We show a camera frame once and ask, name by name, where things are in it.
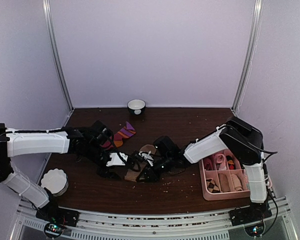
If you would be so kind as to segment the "purple orange striped sock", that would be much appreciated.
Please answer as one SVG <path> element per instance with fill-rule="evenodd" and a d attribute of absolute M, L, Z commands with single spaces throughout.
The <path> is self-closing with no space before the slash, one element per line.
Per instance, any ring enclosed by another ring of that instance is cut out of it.
<path fill-rule="evenodd" d="M 128 122 L 125 122 L 125 126 L 122 127 L 113 137 L 113 143 L 107 141 L 105 144 L 102 145 L 105 149 L 112 149 L 115 147 L 119 148 L 123 145 L 124 140 L 127 140 L 133 137 L 136 134 L 135 128 Z"/>

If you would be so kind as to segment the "tan ribbed sock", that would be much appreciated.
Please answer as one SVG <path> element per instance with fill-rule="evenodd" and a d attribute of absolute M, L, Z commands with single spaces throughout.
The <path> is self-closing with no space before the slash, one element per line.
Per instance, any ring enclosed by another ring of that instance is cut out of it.
<path fill-rule="evenodd" d="M 129 169 L 127 171 L 127 174 L 124 176 L 124 180 L 129 181 L 129 182 L 137 182 L 137 179 L 138 179 L 139 175 L 142 175 L 144 168 L 148 167 L 148 166 L 151 166 L 151 167 L 153 166 L 153 164 L 154 164 L 153 155 L 155 155 L 156 152 L 157 152 L 157 149 L 154 145 L 146 144 L 143 147 L 141 147 L 138 152 L 138 156 L 141 157 L 141 160 L 139 161 L 140 171 L 135 172 L 135 171 L 132 171 L 131 169 Z"/>

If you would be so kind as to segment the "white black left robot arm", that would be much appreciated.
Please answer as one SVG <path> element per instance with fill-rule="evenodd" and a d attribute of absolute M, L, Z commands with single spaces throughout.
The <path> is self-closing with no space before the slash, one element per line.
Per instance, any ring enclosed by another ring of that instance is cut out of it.
<path fill-rule="evenodd" d="M 75 154 L 98 166 L 103 178 L 118 179 L 111 167 L 124 166 L 140 171 L 140 165 L 129 155 L 119 152 L 113 132 L 97 120 L 89 127 L 62 127 L 48 130 L 19 130 L 0 123 L 0 183 L 28 199 L 51 222 L 62 218 L 62 211 L 54 202 L 52 192 L 29 180 L 12 165 L 11 159 L 21 155 L 57 153 Z"/>

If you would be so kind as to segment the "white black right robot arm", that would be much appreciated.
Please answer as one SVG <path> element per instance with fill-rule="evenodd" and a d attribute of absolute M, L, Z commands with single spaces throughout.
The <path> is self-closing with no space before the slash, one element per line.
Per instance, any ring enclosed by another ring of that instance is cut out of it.
<path fill-rule="evenodd" d="M 260 130 L 231 117 L 210 134 L 179 148 L 168 136 L 153 142 L 159 158 L 141 150 L 146 161 L 136 182 L 155 183 L 173 168 L 199 164 L 203 198 L 207 201 L 249 198 L 246 210 L 249 220 L 258 220 L 265 212 L 270 184 L 266 167 L 263 134 Z"/>

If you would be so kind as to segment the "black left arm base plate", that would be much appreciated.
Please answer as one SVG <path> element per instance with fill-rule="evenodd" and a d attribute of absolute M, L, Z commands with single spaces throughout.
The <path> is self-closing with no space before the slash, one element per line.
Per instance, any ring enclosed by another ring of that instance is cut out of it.
<path fill-rule="evenodd" d="M 35 217 L 47 222 L 56 223 L 60 226 L 76 227 L 80 213 L 76 210 L 58 208 L 55 213 L 48 216 L 41 209 L 36 211 Z"/>

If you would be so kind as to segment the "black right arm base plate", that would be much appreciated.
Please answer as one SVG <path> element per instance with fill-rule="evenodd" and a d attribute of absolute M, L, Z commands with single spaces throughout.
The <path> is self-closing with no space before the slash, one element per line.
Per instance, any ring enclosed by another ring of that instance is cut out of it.
<path fill-rule="evenodd" d="M 251 207 L 236 208 L 229 211 L 229 218 L 232 226 L 246 225 L 261 221 L 265 218 L 271 217 L 272 215 L 272 211 L 269 209 L 261 211 L 260 209 Z"/>

